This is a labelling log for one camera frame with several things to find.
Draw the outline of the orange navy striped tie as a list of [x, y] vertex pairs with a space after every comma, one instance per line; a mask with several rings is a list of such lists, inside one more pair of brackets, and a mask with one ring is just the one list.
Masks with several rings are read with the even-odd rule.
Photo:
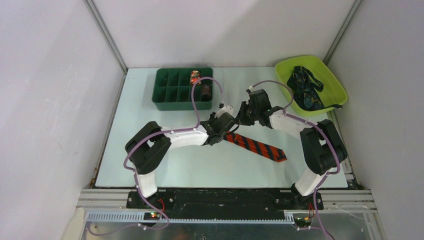
[[286, 154], [282, 149], [253, 140], [238, 133], [228, 132], [223, 137], [223, 140], [277, 163], [287, 160]]

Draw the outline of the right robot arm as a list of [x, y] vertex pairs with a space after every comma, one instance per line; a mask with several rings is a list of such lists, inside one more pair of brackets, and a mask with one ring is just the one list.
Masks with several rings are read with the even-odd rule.
[[236, 121], [239, 125], [263, 127], [285, 132], [301, 141], [306, 169], [293, 186], [291, 204], [304, 209], [311, 194], [326, 177], [340, 171], [340, 163], [348, 154], [334, 123], [325, 119], [316, 123], [288, 113], [281, 106], [272, 106], [265, 90], [247, 90], [249, 99], [240, 105]]

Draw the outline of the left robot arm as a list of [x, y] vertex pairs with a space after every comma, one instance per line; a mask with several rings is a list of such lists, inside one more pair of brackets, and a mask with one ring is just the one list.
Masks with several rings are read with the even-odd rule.
[[134, 171], [135, 186], [140, 190], [138, 201], [145, 208], [156, 206], [155, 170], [169, 150], [220, 143], [235, 124], [236, 119], [228, 112], [213, 115], [191, 128], [174, 129], [161, 127], [156, 121], [148, 122], [124, 147], [127, 152], [125, 168]]

